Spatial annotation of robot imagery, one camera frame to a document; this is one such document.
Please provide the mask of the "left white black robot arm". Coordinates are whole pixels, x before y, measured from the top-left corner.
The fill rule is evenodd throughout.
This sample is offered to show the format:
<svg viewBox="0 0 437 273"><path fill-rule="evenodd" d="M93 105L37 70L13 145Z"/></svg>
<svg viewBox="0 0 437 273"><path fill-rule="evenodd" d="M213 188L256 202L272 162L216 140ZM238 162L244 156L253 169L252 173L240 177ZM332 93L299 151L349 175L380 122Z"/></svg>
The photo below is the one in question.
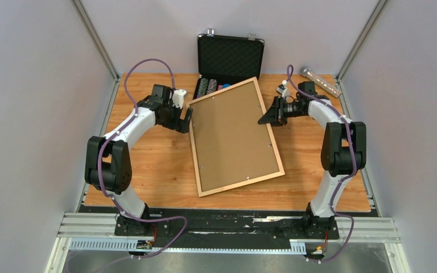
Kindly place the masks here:
<svg viewBox="0 0 437 273"><path fill-rule="evenodd" d="M130 115L114 130L104 136L92 136L87 142L85 182L118 208L122 217L130 219L130 228L138 235L151 229L150 211L131 186L133 175L130 151L143 134L156 125L189 132L193 110L184 110L187 91L155 84L150 95L134 104Z"/></svg>

